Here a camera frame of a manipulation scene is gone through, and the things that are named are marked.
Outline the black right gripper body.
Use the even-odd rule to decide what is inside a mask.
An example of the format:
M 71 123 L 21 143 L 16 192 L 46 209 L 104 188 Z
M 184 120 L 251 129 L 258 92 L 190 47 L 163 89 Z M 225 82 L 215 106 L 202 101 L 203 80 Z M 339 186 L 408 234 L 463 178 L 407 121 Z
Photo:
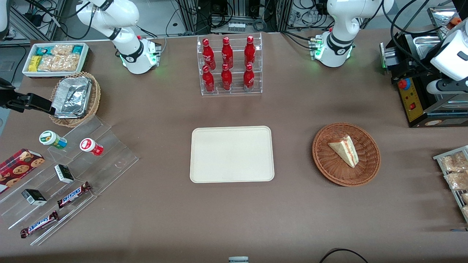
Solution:
M 16 92 L 7 80 L 0 78 L 0 106 L 17 112 L 24 112 L 27 95 Z

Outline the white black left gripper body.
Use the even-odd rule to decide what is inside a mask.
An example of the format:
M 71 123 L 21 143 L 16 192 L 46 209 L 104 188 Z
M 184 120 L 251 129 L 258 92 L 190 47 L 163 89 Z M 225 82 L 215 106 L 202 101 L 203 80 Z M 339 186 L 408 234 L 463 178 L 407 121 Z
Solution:
M 460 81 L 453 79 L 438 79 L 431 81 L 427 87 L 431 94 L 466 94 L 468 93 L 468 78 Z

